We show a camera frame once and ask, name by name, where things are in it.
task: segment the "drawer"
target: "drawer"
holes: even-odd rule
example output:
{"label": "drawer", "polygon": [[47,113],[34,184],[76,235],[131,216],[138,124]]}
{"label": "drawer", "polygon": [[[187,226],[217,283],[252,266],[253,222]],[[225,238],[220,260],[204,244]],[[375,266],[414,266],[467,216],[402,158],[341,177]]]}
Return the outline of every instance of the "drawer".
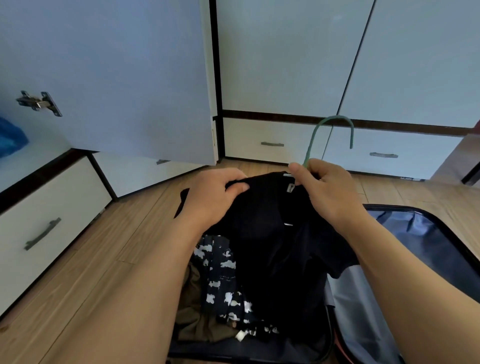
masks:
{"label": "drawer", "polygon": [[93,155],[118,197],[203,166],[173,161],[162,163],[158,159],[125,157],[104,152]]}
{"label": "drawer", "polygon": [[353,149],[349,128],[333,127],[324,160],[357,172],[429,179],[461,137],[356,129]]}
{"label": "drawer", "polygon": [[[247,119],[223,119],[227,157],[303,163],[315,125]],[[310,156],[321,159],[331,126],[317,130]]]}
{"label": "drawer", "polygon": [[[83,158],[0,216],[0,314],[110,200],[92,165]],[[37,244],[24,249],[59,218]]]}

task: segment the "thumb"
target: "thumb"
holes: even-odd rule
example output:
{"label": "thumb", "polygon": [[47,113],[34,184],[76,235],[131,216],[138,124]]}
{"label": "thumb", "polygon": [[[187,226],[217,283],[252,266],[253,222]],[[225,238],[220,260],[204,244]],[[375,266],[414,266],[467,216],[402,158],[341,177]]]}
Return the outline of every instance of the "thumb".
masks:
{"label": "thumb", "polygon": [[235,197],[240,195],[242,192],[247,191],[249,188],[250,186],[245,182],[235,183],[231,185],[229,188],[227,188],[225,190],[225,193],[227,194],[229,200],[233,202],[233,200],[235,200]]}
{"label": "thumb", "polygon": [[303,185],[308,192],[315,188],[318,183],[318,179],[313,177],[308,169],[298,163],[290,163],[288,165],[288,170],[291,175],[295,177],[295,182]]}

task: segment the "blue plastic bag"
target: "blue plastic bag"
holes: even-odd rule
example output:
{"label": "blue plastic bag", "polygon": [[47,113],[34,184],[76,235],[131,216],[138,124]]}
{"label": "blue plastic bag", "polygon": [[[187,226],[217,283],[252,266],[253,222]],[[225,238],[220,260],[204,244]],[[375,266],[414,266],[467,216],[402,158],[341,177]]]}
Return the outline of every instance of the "blue plastic bag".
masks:
{"label": "blue plastic bag", "polygon": [[19,127],[0,118],[0,158],[15,153],[27,144],[28,138]]}

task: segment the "suitcase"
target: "suitcase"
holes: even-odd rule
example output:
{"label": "suitcase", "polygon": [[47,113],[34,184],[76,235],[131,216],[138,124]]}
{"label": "suitcase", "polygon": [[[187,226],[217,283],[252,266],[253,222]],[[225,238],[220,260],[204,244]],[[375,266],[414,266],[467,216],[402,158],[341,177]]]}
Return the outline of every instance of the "suitcase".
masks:
{"label": "suitcase", "polygon": [[[480,262],[441,220],[415,207],[365,208],[423,263],[480,303]],[[334,350],[340,363],[404,363],[360,266],[347,268],[338,279],[328,277],[325,310],[329,334],[321,352],[272,335],[267,342],[250,336],[242,342],[235,338],[216,343],[172,339],[168,356],[226,363],[307,364],[321,363]]]}

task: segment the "wooden floor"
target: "wooden floor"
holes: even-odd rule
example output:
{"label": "wooden floor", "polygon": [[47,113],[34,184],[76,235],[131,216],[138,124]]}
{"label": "wooden floor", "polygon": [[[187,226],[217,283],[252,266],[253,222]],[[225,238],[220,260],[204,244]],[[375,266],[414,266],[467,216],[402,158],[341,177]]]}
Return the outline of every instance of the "wooden floor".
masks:
{"label": "wooden floor", "polygon": [[[286,167],[224,160],[248,176]],[[155,244],[172,220],[180,191],[198,172],[110,205],[0,322],[0,362],[47,363],[52,353]],[[480,257],[480,189],[354,175],[364,203],[432,212]]]}

